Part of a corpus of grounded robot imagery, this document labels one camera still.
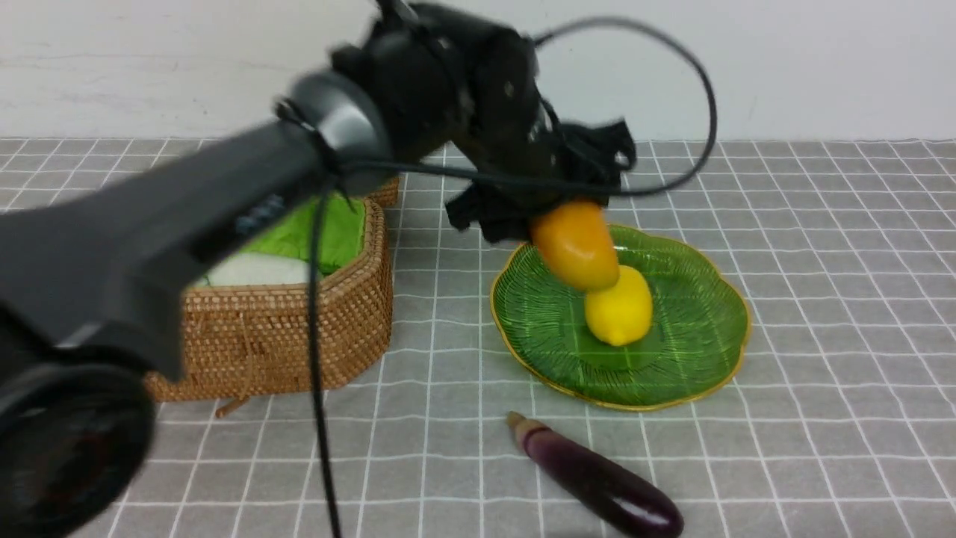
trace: woven basket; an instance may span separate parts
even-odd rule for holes
[[[390,208],[399,203],[399,178],[393,177],[377,191],[369,194],[368,198],[384,208]]]
[[[320,282],[322,388],[348,384],[388,349],[392,275],[384,213],[365,205],[358,257]],[[306,285],[189,289],[183,298],[184,369],[171,384],[155,372],[145,383],[157,401],[231,398],[224,416],[251,396],[305,392],[308,364]]]

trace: yellow lemon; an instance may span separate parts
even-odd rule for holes
[[[584,296],[584,318],[595,338],[611,346],[627,346],[651,329],[654,302],[647,280],[635,268],[620,267],[614,286]]]

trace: green plate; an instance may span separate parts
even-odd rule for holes
[[[548,386],[626,411],[702,398],[740,369],[747,304],[703,254],[679,241],[611,225],[618,260],[650,285],[650,332],[626,347],[595,338],[584,296],[560,283],[536,248],[514,251],[491,288],[491,313],[511,354]]]

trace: purple eggplant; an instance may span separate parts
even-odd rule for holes
[[[633,538],[677,538],[684,517],[654,484],[548,426],[508,413],[518,446],[598,517]]]

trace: white grid line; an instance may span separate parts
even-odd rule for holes
[[[654,164],[658,168],[658,172],[661,172],[661,165],[658,163],[657,157],[654,153],[653,145],[651,145],[651,158],[654,160]],[[670,196],[670,194],[667,195],[667,201],[670,203],[671,208],[673,209],[674,199],[673,197]],[[683,238],[684,241],[686,241],[686,237],[684,236],[684,231],[680,231],[680,234],[681,234],[681,238]],[[710,466],[710,458],[707,457],[707,447],[706,447],[706,444],[704,443],[704,430],[703,428],[701,428],[700,420],[697,419],[697,403],[696,402],[690,402],[690,414],[694,420],[694,428],[697,431],[697,440],[701,444],[701,452],[704,454],[704,467],[706,468],[706,471],[707,471],[707,477],[710,480],[710,487],[713,489],[714,499],[717,500],[717,511],[720,515],[721,525],[724,528],[724,536],[729,538],[730,527],[727,521],[727,514],[725,513],[724,507],[721,504],[720,490],[717,488],[717,480],[714,478],[713,468]]]
[[[771,176],[771,179],[773,180],[774,183],[776,183],[776,178],[775,178],[775,177]],[[809,237],[806,233],[804,233],[804,236],[806,237],[807,242],[810,242],[810,237]],[[819,253],[814,252],[814,254],[815,254],[815,256],[817,257],[818,261],[820,262],[820,265],[823,265],[823,259],[820,258]],[[832,278],[830,275],[827,275],[827,280],[830,282],[830,285],[832,285],[835,290],[838,290],[837,284],[834,282],[833,278]],[[787,285],[790,286],[790,280],[789,280],[789,279],[787,279]],[[850,308],[847,306],[847,304],[846,304],[846,302],[843,300],[843,298],[842,298],[842,297],[839,297],[839,300],[840,300],[840,302],[843,304],[843,308],[846,310],[847,315],[850,316],[850,319],[853,320],[854,322],[856,322],[856,319],[854,318],[853,312],[850,311]],[[807,320],[807,322],[809,322],[809,318],[807,318],[806,313],[803,312],[802,306],[800,306],[800,309],[801,309],[801,310],[800,310],[800,311],[801,311],[801,314],[803,314],[803,316],[804,316],[804,319]],[[861,339],[863,339],[864,344],[865,344],[867,347],[869,347],[869,344],[865,342],[866,337],[863,335],[862,332],[859,331],[858,328],[857,328],[857,333],[859,334],[859,337],[860,337]],[[819,349],[822,351],[822,350],[824,349],[823,345],[820,344],[820,342],[816,339],[815,333],[812,333],[812,332],[811,332],[811,334],[814,335],[814,340],[816,341],[817,347],[819,347]],[[830,366],[829,362],[826,361],[826,359],[824,359],[824,362],[827,363],[827,368],[830,369],[831,375],[833,375],[834,379],[836,379],[837,376],[836,376],[836,374],[833,372],[833,369],[832,369],[832,367]],[[889,480],[886,479],[886,472],[884,471],[883,466],[882,466],[882,464],[880,463],[880,460],[878,460],[878,459],[876,458],[876,456],[875,456],[875,451],[873,450],[873,447],[870,445],[869,439],[866,438],[866,433],[863,431],[862,425],[861,425],[861,424],[859,423],[859,421],[857,420],[858,417],[857,417],[856,411],[853,409],[853,406],[850,405],[850,400],[846,397],[846,394],[843,392],[843,390],[837,390],[837,391],[839,392],[839,395],[840,395],[840,397],[842,398],[843,404],[846,406],[847,411],[848,411],[849,414],[850,414],[850,417],[852,417],[852,418],[854,419],[854,422],[856,423],[857,429],[858,429],[858,431],[859,431],[859,435],[860,435],[860,437],[863,439],[863,444],[866,445],[866,449],[870,452],[871,455],[873,455],[873,460],[874,460],[874,462],[875,462],[876,465],[877,465],[877,469],[880,471],[880,477],[882,478],[883,483],[886,484],[887,490],[890,491],[890,495],[893,496],[892,490],[890,489],[890,486],[889,486]],[[906,520],[906,515],[904,514],[904,512],[903,512],[903,510],[902,510],[902,507],[901,507],[901,505],[900,505],[900,501],[894,497],[894,499],[893,499],[893,504],[896,506],[897,511],[900,513],[900,518],[902,519],[903,524],[906,526],[906,531],[909,532],[910,538],[916,538],[916,537],[914,536],[914,534],[913,534],[913,529],[912,529],[912,527],[909,525],[909,522]]]

